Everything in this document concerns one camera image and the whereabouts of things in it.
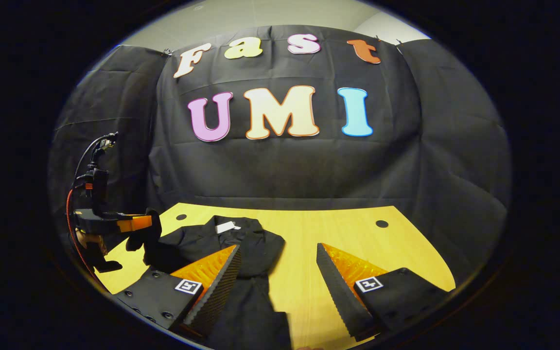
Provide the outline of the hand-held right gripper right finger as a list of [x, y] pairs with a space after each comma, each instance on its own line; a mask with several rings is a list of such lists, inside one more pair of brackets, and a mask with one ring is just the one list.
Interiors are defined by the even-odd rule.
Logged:
[[316, 261], [336, 310], [356, 341], [402, 330], [449, 294], [409, 268], [388, 272], [322, 242], [317, 244]]

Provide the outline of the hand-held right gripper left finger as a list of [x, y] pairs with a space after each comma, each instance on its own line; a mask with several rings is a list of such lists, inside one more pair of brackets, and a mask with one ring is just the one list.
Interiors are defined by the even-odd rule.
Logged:
[[241, 265], [241, 248], [232, 245], [172, 273], [149, 268], [115, 297], [170, 332], [201, 339], [224, 310]]

